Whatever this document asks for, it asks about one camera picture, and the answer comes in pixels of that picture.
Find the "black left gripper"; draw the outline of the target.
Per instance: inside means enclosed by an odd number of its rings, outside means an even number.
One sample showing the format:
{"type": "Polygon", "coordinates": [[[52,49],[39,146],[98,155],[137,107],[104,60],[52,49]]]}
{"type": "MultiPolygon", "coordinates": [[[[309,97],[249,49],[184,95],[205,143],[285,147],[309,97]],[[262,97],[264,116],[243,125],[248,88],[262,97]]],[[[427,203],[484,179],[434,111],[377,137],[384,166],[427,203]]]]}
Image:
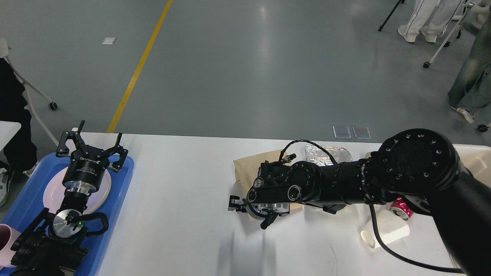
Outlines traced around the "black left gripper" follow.
{"type": "Polygon", "coordinates": [[[106,169],[115,173],[123,167],[128,150],[121,145],[122,133],[118,133],[115,145],[105,150],[87,150],[87,145],[81,137],[85,121],[79,127],[70,131],[63,131],[56,149],[56,157],[68,157],[68,140],[75,145],[71,153],[71,161],[63,177],[62,184],[70,192],[86,195],[98,192],[106,169]],[[110,161],[111,156],[117,156],[116,161],[110,161]]]}

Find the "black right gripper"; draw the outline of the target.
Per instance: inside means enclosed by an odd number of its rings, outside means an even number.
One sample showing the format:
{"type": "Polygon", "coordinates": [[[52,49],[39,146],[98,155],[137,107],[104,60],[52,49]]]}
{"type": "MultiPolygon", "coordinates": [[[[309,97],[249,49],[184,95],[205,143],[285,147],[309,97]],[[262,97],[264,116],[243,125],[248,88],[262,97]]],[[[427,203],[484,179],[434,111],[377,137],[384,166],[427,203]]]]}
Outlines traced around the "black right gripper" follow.
{"type": "Polygon", "coordinates": [[[246,199],[230,195],[228,211],[247,213],[249,220],[262,221],[261,229],[266,230],[275,222],[278,216],[290,213],[289,203],[248,203],[246,199]]]}

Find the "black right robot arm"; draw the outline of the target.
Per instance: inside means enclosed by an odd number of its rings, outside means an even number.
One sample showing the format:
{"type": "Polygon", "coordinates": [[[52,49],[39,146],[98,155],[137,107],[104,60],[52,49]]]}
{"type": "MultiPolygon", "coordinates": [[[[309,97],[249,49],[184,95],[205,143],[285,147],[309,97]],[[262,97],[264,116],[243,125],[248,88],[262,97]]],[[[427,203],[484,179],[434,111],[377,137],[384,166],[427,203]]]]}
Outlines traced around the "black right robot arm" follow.
{"type": "Polygon", "coordinates": [[[468,276],[490,272],[490,187],[466,168],[452,143],[440,133],[415,128],[388,138],[369,158],[318,166],[292,163],[281,150],[265,161],[244,198],[231,195],[229,211],[248,213],[266,229],[300,203],[335,214],[347,205],[369,206],[376,240],[390,255],[426,269],[468,276]],[[417,214],[433,217],[440,237],[459,268],[405,258],[382,241],[374,206],[401,197],[417,214]]]}

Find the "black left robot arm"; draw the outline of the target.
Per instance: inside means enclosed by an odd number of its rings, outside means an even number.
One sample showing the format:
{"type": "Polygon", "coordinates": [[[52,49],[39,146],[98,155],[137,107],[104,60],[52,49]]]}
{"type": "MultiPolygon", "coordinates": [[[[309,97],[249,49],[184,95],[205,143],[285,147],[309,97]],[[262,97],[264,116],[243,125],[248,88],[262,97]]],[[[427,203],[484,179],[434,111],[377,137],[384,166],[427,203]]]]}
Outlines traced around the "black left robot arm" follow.
{"type": "Polygon", "coordinates": [[[101,149],[84,142],[81,121],[77,130],[65,131],[56,157],[69,157],[63,177],[64,197],[55,211],[43,208],[11,246],[13,276],[65,276],[76,272],[89,250],[81,246],[87,237],[98,237],[109,230],[103,212],[87,213],[91,195],[100,190],[107,169],[121,171],[128,150],[118,133],[115,145],[101,149]]]}

